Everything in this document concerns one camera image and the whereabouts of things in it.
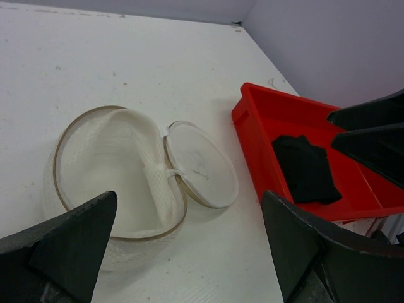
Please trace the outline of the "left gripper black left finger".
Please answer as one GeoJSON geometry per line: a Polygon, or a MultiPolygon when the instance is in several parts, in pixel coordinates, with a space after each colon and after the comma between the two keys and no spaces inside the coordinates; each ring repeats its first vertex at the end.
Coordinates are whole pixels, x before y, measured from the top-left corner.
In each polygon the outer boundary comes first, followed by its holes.
{"type": "Polygon", "coordinates": [[[1,239],[1,302],[90,302],[117,211],[107,191],[1,239]]]}

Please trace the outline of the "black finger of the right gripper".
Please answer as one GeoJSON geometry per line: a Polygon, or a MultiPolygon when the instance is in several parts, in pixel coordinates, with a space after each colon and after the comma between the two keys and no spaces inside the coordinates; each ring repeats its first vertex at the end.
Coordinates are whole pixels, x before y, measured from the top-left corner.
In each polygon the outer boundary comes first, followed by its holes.
{"type": "Polygon", "coordinates": [[[337,134],[331,147],[403,188],[403,123],[337,134]]]}
{"type": "Polygon", "coordinates": [[[403,90],[331,112],[327,121],[346,131],[403,123],[403,90]]]}

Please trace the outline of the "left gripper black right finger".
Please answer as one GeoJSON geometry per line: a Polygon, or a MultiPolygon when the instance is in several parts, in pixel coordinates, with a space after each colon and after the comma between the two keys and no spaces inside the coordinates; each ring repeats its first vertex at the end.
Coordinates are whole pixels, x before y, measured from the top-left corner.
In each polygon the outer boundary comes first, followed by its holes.
{"type": "Polygon", "coordinates": [[[364,237],[266,191],[264,225],[284,302],[403,302],[403,246],[364,237]]]}

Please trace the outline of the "black bra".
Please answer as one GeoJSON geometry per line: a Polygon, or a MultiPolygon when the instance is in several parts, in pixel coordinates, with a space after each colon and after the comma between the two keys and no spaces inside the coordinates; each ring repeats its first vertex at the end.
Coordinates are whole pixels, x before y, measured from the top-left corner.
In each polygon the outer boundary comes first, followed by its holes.
{"type": "Polygon", "coordinates": [[[342,199],[327,152],[305,136],[279,136],[272,147],[295,203],[328,205],[342,199]]]}

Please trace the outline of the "white mesh laundry bag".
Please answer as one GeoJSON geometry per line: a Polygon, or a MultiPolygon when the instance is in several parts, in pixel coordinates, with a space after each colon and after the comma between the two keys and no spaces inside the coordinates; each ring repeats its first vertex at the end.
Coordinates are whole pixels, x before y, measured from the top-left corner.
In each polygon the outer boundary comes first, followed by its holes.
{"type": "Polygon", "coordinates": [[[227,154],[196,125],[161,132],[147,115],[109,105],[77,117],[60,135],[44,169],[44,217],[70,211],[99,194],[117,195],[117,212],[101,269],[147,264],[180,231],[187,199],[230,206],[239,182],[227,154]]]}

